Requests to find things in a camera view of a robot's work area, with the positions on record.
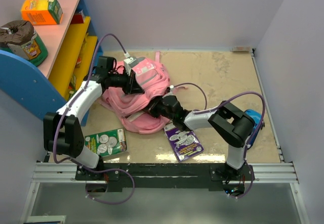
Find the pink student backpack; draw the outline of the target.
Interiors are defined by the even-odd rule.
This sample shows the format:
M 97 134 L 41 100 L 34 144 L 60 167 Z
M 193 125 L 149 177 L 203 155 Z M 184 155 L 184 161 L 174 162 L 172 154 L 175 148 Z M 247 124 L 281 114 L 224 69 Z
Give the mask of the pink student backpack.
M 144 89 L 144 94 L 126 95 L 121 88 L 110 87 L 97 102 L 114 112 L 126 130 L 150 135 L 163 129 L 170 120 L 163 116 L 155 118 L 146 112 L 132 122 L 126 117 L 143 111 L 153 98 L 163 96 L 170 86 L 170 76 L 160 62 L 160 52 L 155 53 L 154 60 L 140 57 L 136 62 L 132 70 L 136 73 L 136 80 Z

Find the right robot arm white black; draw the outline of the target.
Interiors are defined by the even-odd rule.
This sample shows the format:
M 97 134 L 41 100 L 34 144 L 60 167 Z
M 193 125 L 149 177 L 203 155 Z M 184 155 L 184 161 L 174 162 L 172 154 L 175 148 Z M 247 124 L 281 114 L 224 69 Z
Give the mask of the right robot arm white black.
M 144 111 L 155 118 L 163 116 L 171 120 L 182 131 L 209 127 L 215 129 L 229 145 L 225 173 L 229 179 L 237 180 L 244 173 L 245 145 L 255 122 L 231 101 L 246 94 L 238 94 L 219 106 L 202 111 L 186 110 L 174 94 L 167 94 L 152 99 Z

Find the green paperback book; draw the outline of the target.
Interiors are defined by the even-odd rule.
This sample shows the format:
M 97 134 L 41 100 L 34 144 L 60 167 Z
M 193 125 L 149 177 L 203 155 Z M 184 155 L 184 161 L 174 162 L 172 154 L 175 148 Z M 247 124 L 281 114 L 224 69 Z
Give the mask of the green paperback book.
M 128 150 L 123 128 L 85 136 L 85 146 L 101 157 L 110 157 Z

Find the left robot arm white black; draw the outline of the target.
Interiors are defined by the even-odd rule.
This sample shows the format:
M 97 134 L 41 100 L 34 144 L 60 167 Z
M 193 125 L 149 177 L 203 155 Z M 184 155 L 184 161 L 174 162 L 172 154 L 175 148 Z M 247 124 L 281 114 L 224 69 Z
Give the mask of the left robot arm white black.
M 142 60 L 136 57 L 124 59 L 118 73 L 115 58 L 100 56 L 97 66 L 90 69 L 72 98 L 55 113 L 48 112 L 44 116 L 44 149 L 53 156 L 64 155 L 66 159 L 87 167 L 87 174 L 92 179 L 101 179 L 105 167 L 99 164 L 100 156 L 85 146 L 80 123 L 92 104 L 110 87 L 119 87 L 126 95 L 144 93 L 135 73 L 136 65 Z

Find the purple paperback book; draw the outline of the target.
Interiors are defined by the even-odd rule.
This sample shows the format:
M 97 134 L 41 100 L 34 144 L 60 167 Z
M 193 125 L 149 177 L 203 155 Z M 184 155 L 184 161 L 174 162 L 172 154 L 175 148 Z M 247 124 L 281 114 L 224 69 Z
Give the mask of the purple paperback book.
M 172 123 L 167 124 L 163 130 L 178 162 L 186 161 L 204 151 L 194 131 L 181 131 Z

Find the dark novel Two Cities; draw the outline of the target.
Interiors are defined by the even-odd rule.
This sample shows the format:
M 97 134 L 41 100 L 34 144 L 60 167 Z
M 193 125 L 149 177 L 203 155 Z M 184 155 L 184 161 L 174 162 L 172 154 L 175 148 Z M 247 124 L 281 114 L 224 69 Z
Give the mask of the dark novel Two Cities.
M 143 115 L 144 112 L 143 111 L 138 111 L 138 112 L 135 112 L 129 116 L 126 117 L 126 119 L 129 121 L 129 122 L 132 122 L 134 120 L 136 120 L 138 117 L 140 117 L 141 115 Z

